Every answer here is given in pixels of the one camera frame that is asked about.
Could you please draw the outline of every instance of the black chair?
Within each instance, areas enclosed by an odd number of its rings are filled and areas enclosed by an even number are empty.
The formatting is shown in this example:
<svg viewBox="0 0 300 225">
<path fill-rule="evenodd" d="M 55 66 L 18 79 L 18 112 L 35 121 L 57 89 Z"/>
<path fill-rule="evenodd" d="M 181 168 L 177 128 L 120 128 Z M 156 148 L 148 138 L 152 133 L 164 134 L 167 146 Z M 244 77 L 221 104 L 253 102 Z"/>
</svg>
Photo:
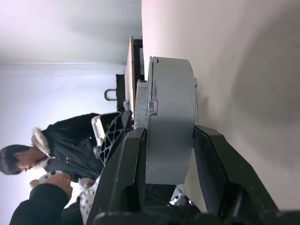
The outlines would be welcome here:
<svg viewBox="0 0 300 225">
<path fill-rule="evenodd" d="M 125 75 L 116 74 L 116 82 L 117 88 L 116 89 L 107 89 L 104 92 L 104 98 L 107 101 L 117 101 L 117 110 L 119 112 L 124 112 L 124 105 L 123 102 L 125 101 Z M 117 98 L 109 98 L 108 93 L 111 91 L 116 92 Z"/>
</svg>

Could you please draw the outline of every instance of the fur collar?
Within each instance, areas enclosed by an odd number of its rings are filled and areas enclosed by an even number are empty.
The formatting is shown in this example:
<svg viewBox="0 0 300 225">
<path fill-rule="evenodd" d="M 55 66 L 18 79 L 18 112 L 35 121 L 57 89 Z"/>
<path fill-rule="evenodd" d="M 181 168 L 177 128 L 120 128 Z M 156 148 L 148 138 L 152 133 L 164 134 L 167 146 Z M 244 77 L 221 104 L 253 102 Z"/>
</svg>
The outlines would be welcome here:
<svg viewBox="0 0 300 225">
<path fill-rule="evenodd" d="M 34 146 L 36 146 L 41 152 L 43 152 L 48 157 L 47 159 L 42 160 L 41 162 L 39 162 L 38 165 L 35 166 L 35 168 L 44 168 L 45 166 L 47 166 L 49 159 L 51 159 L 51 152 L 49 149 L 48 141 L 43 135 L 41 129 L 35 128 L 33 130 L 31 141 Z"/>
</svg>

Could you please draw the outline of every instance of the wooden table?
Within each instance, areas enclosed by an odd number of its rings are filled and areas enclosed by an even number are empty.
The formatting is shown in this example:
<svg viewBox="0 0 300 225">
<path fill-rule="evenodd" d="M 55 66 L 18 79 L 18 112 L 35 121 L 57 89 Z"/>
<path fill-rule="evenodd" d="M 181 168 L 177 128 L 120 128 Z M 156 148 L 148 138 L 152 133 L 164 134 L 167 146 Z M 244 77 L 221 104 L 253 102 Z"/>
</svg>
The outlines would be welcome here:
<svg viewBox="0 0 300 225">
<path fill-rule="evenodd" d="M 137 82 L 138 80 L 144 80 L 144 75 L 141 74 L 141 48 L 143 48 L 143 41 L 130 37 L 125 71 L 125 97 L 129 101 L 129 108 L 133 112 L 133 116 L 135 113 Z"/>
</svg>

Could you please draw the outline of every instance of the white ceiling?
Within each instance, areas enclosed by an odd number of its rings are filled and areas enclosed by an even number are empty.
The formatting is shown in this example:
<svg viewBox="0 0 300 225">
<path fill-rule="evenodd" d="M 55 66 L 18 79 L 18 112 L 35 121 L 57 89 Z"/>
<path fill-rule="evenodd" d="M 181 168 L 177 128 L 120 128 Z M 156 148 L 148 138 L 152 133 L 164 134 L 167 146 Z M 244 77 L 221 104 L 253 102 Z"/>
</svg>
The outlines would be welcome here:
<svg viewBox="0 0 300 225">
<path fill-rule="evenodd" d="M 0 62 L 124 64 L 140 0 L 0 0 Z"/>
</svg>

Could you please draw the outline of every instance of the black hair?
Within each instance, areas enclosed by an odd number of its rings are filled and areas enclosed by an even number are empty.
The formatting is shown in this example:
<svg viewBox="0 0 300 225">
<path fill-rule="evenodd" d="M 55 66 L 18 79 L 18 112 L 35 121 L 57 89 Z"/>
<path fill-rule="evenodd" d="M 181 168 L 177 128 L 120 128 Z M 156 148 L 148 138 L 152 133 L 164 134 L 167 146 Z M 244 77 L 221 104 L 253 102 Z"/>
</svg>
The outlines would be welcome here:
<svg viewBox="0 0 300 225">
<path fill-rule="evenodd" d="M 0 151 L 0 171 L 6 175 L 17 175 L 21 171 L 17 167 L 18 159 L 15 154 L 29 150 L 29 146 L 25 145 L 9 145 Z"/>
</svg>

